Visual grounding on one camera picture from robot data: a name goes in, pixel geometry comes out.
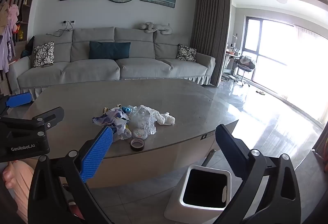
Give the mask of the person's left hand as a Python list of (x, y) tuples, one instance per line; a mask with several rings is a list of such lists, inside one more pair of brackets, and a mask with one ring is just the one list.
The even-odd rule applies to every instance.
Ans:
[(34, 169), (23, 161), (8, 162), (2, 172), (2, 178), (8, 190), (13, 190), (17, 213), (25, 223), (28, 223), (28, 198)]

